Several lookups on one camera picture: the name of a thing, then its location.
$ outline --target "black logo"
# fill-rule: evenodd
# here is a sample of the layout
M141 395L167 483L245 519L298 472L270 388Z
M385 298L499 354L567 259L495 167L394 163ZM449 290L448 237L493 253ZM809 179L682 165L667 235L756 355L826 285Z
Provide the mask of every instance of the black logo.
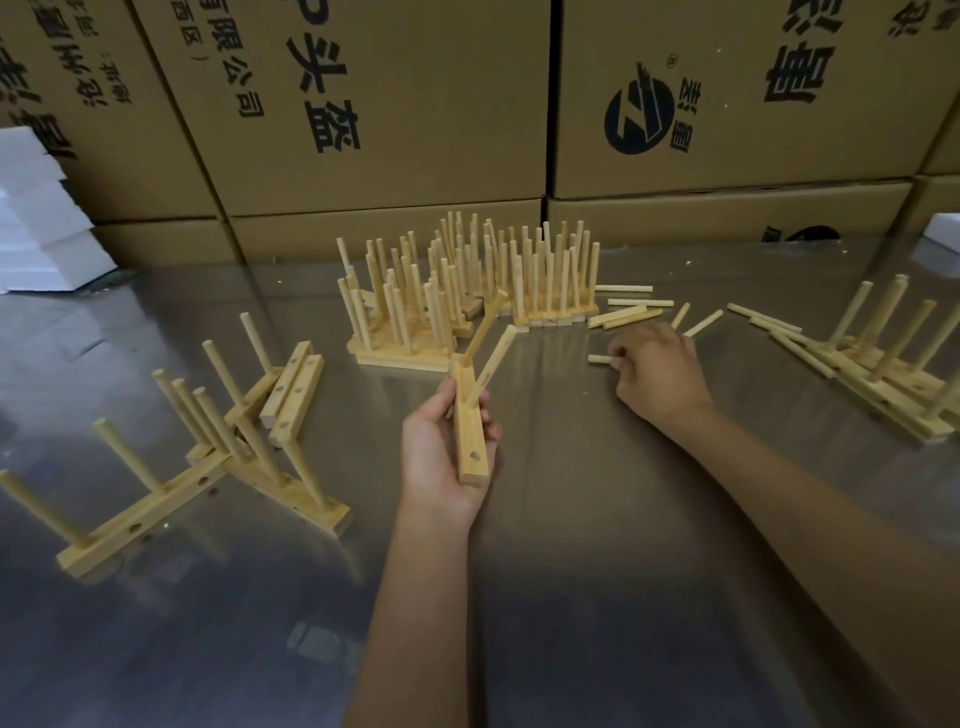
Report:
M673 126L676 111L667 84L652 78L640 63L636 75L627 87L626 100L623 90L617 91L604 118L607 141L623 155L640 155L660 144Z

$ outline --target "metal table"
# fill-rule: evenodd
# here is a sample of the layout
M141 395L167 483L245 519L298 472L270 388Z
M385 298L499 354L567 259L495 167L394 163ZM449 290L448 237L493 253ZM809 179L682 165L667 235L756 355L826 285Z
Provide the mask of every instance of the metal table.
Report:
M879 241L605 252L604 282L653 282L690 324L736 301L824 336ZM910 304L958 287L906 260ZM4 725L337 725L362 656L396 510L399 425L436 375L360 368L333 264L158 270L108 290L0 298L0 467L92 528L139 485L89 427L112 419L157 473L190 441L150 372L227 395L309 338L326 358L301 442L355 523L337 544L223 481L81 583L61 544L0 497ZM498 328L484 349L489 351ZM589 367L609 335L534 329L492 384L505 427L473 536L471 652L491 726L857 726L905 722L722 490ZM745 319L698 340L717 404L918 538L956 548L956 439L919 448ZM934 371L958 358L955 344ZM478 360L487 353L481 351Z

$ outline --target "brown cardboard box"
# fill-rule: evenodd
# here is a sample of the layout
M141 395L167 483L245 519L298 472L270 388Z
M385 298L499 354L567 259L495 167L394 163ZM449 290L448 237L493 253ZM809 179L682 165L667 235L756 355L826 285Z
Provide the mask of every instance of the brown cardboard box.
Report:
M585 221L604 247L746 243L885 234L906 182L694 192L548 205L550 227Z
M133 4L231 217L545 191L547 0Z
M514 226L519 234L524 225L533 230L540 224L542 200L517 200L476 205L394 207L353 212L318 212L305 215L269 215L232 220L237 241L250 264L294 260L337 260L337 238L347 243L351 258L367 254L367 241L382 237L388 247L398 247L399 237L413 231L420 255L440 228L440 219L449 209L460 210L464 227L475 212L480 224L488 217L498 230Z
M960 21L905 4L566 0L554 197L915 174Z
M938 212L960 212L960 175L918 177L890 234L923 235L930 218Z
M93 220L218 214L123 0L0 3L0 35L0 126L34 128Z
M960 173L960 96L943 128L937 136L937 141L930 150L929 157L924 164L926 175L950 175Z
M100 225L93 234L123 268L237 262L227 224L219 220Z

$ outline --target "person's left hand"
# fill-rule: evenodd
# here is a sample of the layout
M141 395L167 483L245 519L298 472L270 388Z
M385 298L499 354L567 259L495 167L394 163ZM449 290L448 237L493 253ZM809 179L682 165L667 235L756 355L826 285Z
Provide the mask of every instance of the person's left hand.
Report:
M446 416L457 395L457 385L447 376L437 393L403 421L400 463L403 470L401 509L428 510L469 529L488 488L461 485L457 480L453 422ZM487 462L493 470L502 427L493 421L490 392L480 395L480 417L487 440Z

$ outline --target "white box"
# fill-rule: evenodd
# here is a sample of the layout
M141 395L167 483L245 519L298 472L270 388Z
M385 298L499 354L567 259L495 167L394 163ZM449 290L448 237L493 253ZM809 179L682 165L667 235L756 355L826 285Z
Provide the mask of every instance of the white box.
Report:
M0 251L49 245L92 227L59 182L0 197Z
M30 127L0 129L0 165L42 157L46 153Z
M960 213L939 212L930 218L924 237L960 253Z
M47 182L65 179L60 163L50 155L0 163L0 197L10 197Z
M43 249L0 252L0 289L73 291L116 267L93 234L83 231Z

